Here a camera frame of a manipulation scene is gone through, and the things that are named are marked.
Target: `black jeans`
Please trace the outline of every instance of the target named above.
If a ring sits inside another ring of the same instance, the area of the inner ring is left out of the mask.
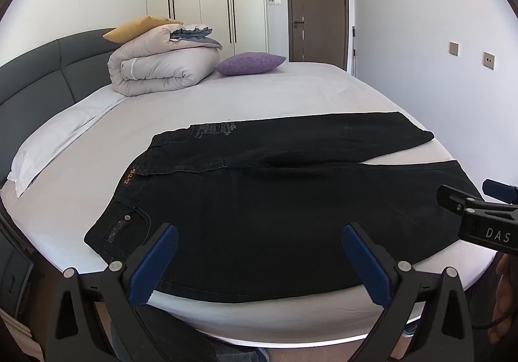
[[[124,261],[164,222],[180,244],[158,290],[252,302],[360,284],[341,249],[359,222],[396,259],[424,260],[457,240],[436,203],[449,184],[478,192],[456,161],[365,165],[433,134],[399,113],[317,115],[192,126],[154,137],[85,242]]]

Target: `bed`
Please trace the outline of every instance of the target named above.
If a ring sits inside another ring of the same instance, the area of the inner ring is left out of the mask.
[[[53,41],[0,68],[0,137],[4,145],[0,180],[5,179],[20,144],[34,130],[110,83],[106,62],[117,45],[103,40],[107,30]],[[187,89],[120,102],[53,160],[20,198],[11,181],[3,184],[0,196],[12,221],[56,268],[100,271],[106,263],[84,243],[85,233],[110,202],[121,175],[146,150],[154,134],[213,121],[391,111],[402,112],[422,128],[382,94],[331,65],[285,63],[268,74],[230,78],[213,73]],[[367,163],[451,159],[439,141],[433,140]],[[489,266],[494,254],[458,241],[416,268],[441,272],[454,266],[467,288]],[[262,347],[325,346],[357,340],[365,337],[381,313],[362,286],[237,304],[199,302],[156,291],[149,304],[213,337]],[[416,305],[412,319],[421,310]]]

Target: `person's hand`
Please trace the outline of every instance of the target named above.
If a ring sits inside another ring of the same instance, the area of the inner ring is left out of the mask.
[[[496,305],[493,312],[493,321],[499,319],[511,308],[513,304],[513,288],[509,281],[509,255],[505,254],[496,267],[496,273],[502,276],[498,288],[496,289]],[[511,317],[505,319],[497,326],[488,331],[491,344],[496,344],[507,334],[511,328]]]

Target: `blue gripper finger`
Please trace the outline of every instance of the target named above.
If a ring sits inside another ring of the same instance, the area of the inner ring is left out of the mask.
[[[177,249],[178,230],[170,226],[129,280],[128,301],[133,308],[148,302]]]
[[[482,185],[485,195],[508,204],[518,204],[518,189],[512,185],[502,184],[493,180],[485,180]]]
[[[351,225],[342,230],[342,247],[372,302],[388,308],[392,302],[390,277]]]

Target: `purple pillow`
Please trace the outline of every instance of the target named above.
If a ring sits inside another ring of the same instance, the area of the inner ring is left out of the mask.
[[[266,52],[246,52],[221,61],[214,70],[224,76],[242,74],[260,74],[272,71],[286,61],[286,57],[267,54]]]

